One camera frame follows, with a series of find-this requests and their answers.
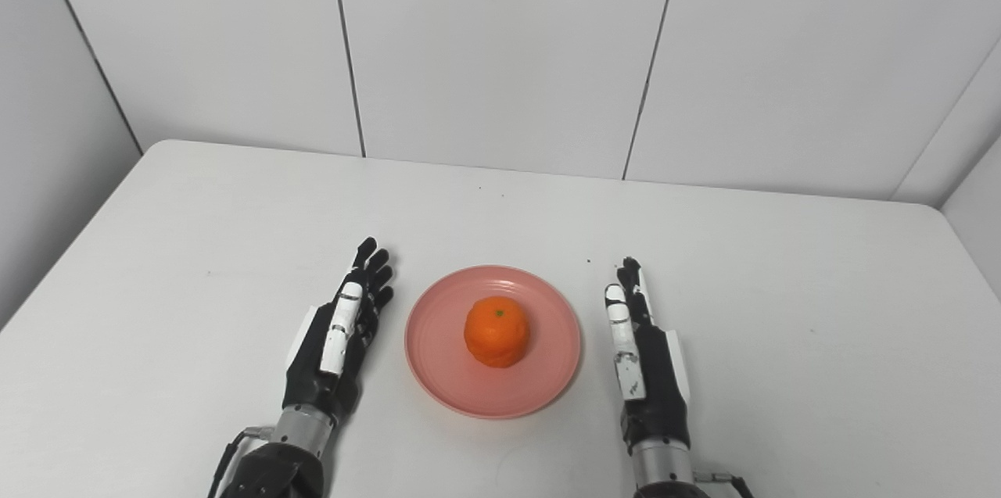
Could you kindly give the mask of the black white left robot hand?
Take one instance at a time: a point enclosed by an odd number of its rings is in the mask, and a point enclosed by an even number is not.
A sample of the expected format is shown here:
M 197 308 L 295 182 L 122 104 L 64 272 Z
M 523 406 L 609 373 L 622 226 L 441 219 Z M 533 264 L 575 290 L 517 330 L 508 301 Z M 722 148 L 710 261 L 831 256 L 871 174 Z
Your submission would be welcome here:
M 362 364 L 393 298 L 389 258 L 366 238 L 332 301 L 308 310 L 287 360 L 282 406 L 311 406 L 335 424 L 354 412 Z

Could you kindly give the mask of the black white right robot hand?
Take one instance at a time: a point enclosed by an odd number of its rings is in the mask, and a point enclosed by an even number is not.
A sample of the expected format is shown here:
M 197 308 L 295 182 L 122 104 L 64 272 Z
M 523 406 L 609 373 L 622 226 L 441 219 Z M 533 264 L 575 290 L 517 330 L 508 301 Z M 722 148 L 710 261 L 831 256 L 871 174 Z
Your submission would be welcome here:
M 680 344 L 673 331 L 653 318 L 643 267 L 632 256 L 605 288 L 605 313 L 612 333 L 612 363 L 621 391 L 621 429 L 629 454 L 640 443 L 691 445 L 687 389 L 680 380 Z

